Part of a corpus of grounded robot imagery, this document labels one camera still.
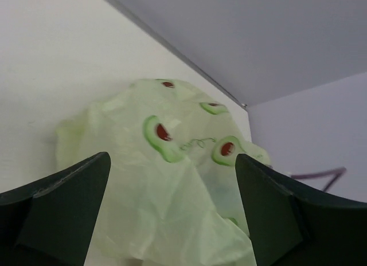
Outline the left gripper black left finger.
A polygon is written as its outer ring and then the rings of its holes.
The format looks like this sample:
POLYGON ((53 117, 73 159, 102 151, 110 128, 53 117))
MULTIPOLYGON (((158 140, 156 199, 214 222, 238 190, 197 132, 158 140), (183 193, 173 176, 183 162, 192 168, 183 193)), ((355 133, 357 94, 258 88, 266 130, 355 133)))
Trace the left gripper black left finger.
POLYGON ((1 193, 1 265, 83 265, 110 168, 99 152, 1 193))

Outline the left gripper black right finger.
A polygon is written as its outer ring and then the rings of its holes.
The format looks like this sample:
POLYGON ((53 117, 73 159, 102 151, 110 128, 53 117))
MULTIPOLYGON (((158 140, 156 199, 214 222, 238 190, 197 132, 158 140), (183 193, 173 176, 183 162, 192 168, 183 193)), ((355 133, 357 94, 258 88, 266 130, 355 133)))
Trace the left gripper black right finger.
POLYGON ((237 181, 257 265, 366 265, 366 203, 240 154, 237 181))

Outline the green avocado-print plastic bag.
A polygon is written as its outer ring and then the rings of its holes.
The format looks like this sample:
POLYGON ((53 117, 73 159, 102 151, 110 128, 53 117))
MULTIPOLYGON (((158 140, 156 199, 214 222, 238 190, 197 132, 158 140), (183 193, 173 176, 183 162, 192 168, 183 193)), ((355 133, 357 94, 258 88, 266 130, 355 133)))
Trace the green avocado-print plastic bag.
POLYGON ((56 133, 59 169, 111 158, 86 265, 255 265, 235 162, 271 161, 225 105, 184 81, 143 79, 56 133))

